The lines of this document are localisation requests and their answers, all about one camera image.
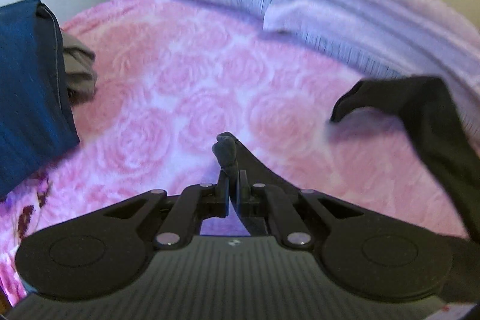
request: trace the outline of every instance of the circular pad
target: circular pad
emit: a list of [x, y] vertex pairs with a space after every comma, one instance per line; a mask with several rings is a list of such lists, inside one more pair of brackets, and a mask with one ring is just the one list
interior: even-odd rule
[[145, 258], [145, 244], [128, 220], [87, 215], [28, 236], [15, 263], [38, 293], [71, 301], [128, 285]]
[[362, 252], [369, 261], [387, 267], [406, 266], [419, 253], [415, 243], [395, 235], [374, 236], [365, 240]]
[[437, 235], [384, 216], [338, 220], [321, 249], [333, 279], [366, 298], [401, 302], [437, 293], [452, 265]]
[[100, 260], [105, 244], [92, 236], [70, 236], [57, 240], [50, 248], [50, 257], [61, 266], [82, 267]]

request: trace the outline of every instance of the gray fabric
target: gray fabric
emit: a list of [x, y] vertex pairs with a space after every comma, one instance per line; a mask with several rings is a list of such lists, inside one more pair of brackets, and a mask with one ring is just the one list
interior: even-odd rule
[[95, 53], [64, 31], [62, 38], [63, 61], [70, 98], [73, 101], [92, 99], [97, 82], [97, 73], [93, 69]]

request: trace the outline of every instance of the pink floral blanket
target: pink floral blanket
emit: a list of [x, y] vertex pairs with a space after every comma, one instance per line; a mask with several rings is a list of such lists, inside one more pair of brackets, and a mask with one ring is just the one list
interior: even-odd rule
[[[211, 146], [226, 130], [297, 186], [466, 235], [397, 119], [328, 123], [362, 76], [261, 21], [187, 0], [112, 0], [64, 29], [97, 53], [97, 93], [73, 110], [80, 147], [0, 202], [0, 287], [13, 304], [25, 295], [14, 267], [25, 235], [151, 188], [215, 182]], [[204, 232], [245, 234], [235, 215]]]

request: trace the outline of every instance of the logo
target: logo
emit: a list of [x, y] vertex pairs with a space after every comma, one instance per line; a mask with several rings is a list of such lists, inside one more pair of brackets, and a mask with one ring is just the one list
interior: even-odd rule
[[227, 243], [228, 243], [229, 246], [232, 246], [232, 247], [236, 247], [236, 246], [239, 246], [240, 244], [242, 244], [242, 242], [240, 240], [237, 240], [237, 239], [227, 241]]

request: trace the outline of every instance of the ribbed black surface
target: ribbed black surface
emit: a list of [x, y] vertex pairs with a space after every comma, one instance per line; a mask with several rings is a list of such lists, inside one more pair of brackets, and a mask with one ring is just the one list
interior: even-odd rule
[[199, 236], [187, 248], [159, 252], [115, 294], [81, 303], [30, 295], [7, 319], [420, 320], [443, 304], [433, 297], [409, 304], [356, 297], [330, 282], [311, 254], [286, 250], [274, 238]]

